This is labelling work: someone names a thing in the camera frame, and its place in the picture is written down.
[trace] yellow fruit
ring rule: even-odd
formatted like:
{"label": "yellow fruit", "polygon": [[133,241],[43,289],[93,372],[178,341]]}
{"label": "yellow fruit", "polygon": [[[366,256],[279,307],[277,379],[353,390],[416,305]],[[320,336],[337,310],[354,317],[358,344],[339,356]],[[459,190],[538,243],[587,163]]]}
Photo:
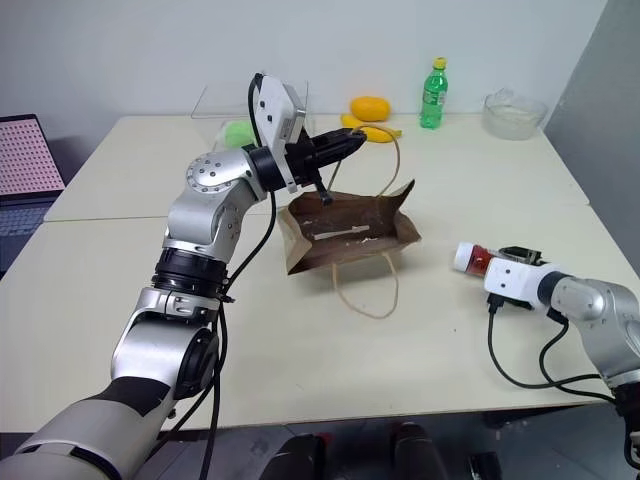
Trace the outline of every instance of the yellow fruit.
{"label": "yellow fruit", "polygon": [[384,122],[389,118],[391,105],[380,97],[358,97],[351,100],[351,113],[363,122]]}
{"label": "yellow fruit", "polygon": [[[362,125],[365,122],[361,122],[353,115],[349,115],[348,113],[344,113],[340,116],[340,120],[342,121],[342,126],[347,128],[356,128]],[[393,136],[398,138],[402,135],[402,130],[392,130],[386,125],[381,125],[393,132]],[[363,127],[362,131],[367,134],[367,140],[369,142],[376,143],[388,143],[391,142],[391,135],[387,132],[383,132],[382,130],[378,130],[373,127]]]}

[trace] silver robot arm segment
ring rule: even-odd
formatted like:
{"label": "silver robot arm segment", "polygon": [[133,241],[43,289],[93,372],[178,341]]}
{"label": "silver robot arm segment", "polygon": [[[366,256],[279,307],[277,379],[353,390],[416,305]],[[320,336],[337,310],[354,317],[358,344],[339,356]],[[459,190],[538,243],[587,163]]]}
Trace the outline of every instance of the silver robot arm segment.
{"label": "silver robot arm segment", "polygon": [[176,402],[202,391],[218,358],[217,318],[242,219],[267,192],[314,183],[318,169],[366,140],[340,129],[310,138],[295,92],[256,76],[257,127],[265,147],[207,153],[187,169],[169,211],[162,254],[116,346],[111,384],[67,407],[0,462],[0,478],[124,480],[156,444]]}
{"label": "silver robot arm segment", "polygon": [[500,258],[491,260],[484,285],[491,293],[549,308],[578,329],[584,350],[611,389],[631,445],[638,451],[640,307],[636,296],[622,285],[575,278],[555,265],[532,266]]}

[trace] gray wall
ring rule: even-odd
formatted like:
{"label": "gray wall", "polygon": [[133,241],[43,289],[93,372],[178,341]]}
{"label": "gray wall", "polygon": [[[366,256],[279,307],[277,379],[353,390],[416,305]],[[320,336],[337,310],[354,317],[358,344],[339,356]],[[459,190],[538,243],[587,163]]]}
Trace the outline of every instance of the gray wall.
{"label": "gray wall", "polygon": [[417,112],[445,55],[450,111],[479,111],[505,85],[554,106],[605,4],[0,0],[0,116],[37,113],[73,173],[118,117],[190,113],[207,84],[220,110],[244,106],[262,69],[308,80],[312,112],[371,94]]}
{"label": "gray wall", "polygon": [[609,0],[546,133],[640,273],[640,1]]}

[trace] paper bag handle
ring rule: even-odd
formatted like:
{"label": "paper bag handle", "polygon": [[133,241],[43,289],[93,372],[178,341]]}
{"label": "paper bag handle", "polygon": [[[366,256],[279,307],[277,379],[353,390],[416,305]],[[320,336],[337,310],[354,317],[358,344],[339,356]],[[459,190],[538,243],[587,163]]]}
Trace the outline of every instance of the paper bag handle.
{"label": "paper bag handle", "polygon": [[393,293],[393,305],[391,306],[391,309],[389,309],[388,312],[386,312],[386,313],[384,313],[382,315],[376,315],[374,313],[365,312],[364,310],[356,307],[353,303],[351,303],[347,299],[347,297],[344,296],[344,293],[342,292],[342,289],[340,288],[340,284],[338,283],[338,264],[336,264],[336,263],[332,263],[331,264],[332,277],[333,277],[333,288],[335,289],[336,293],[340,297],[340,300],[342,300],[342,303],[344,303],[350,310],[353,310],[354,312],[357,312],[357,313],[359,313],[361,315],[364,315],[365,317],[373,318],[375,320],[385,319],[385,318],[389,317],[395,311],[396,307],[398,306],[398,290],[400,289],[400,281],[398,280],[398,272],[396,272],[396,268],[394,267],[393,262],[391,261],[391,257],[389,256],[389,254],[387,252],[383,252],[380,255],[383,256],[385,258],[385,260],[387,261],[387,263],[389,264],[389,269],[391,270],[391,273],[393,274],[393,279],[395,281],[395,291]]}
{"label": "paper bag handle", "polygon": [[[393,140],[394,147],[396,147],[396,168],[395,168],[395,170],[393,172],[393,176],[391,177],[391,180],[389,180],[389,182],[384,186],[384,188],[380,191],[380,193],[378,195],[376,195],[376,197],[381,197],[382,195],[384,195],[384,193],[387,190],[389,190],[389,187],[393,184],[393,182],[396,181],[396,178],[398,176],[398,172],[400,171],[400,145],[398,145],[398,140],[396,140],[396,132],[394,132],[390,128],[383,127],[382,125],[373,125],[371,123],[363,123],[362,125],[358,125],[356,128],[351,130],[351,132],[352,133],[353,132],[357,132],[358,130],[362,130],[365,127],[366,128],[373,128],[374,130],[380,130],[381,132],[385,132],[385,133],[389,134],[389,136],[391,137],[391,140]],[[327,185],[327,190],[331,190],[331,187],[333,185],[333,181],[336,179],[336,176],[338,175],[338,170],[340,170],[340,165],[342,165],[342,160],[340,160],[336,164],[336,168],[333,170],[333,173],[331,174],[331,179],[329,180],[329,185]]]}

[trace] laptop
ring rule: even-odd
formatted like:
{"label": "laptop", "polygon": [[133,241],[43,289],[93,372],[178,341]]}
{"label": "laptop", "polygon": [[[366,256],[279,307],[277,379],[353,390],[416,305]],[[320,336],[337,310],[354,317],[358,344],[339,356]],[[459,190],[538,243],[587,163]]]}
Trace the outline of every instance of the laptop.
{"label": "laptop", "polygon": [[0,272],[6,272],[64,190],[35,115],[0,117]]}

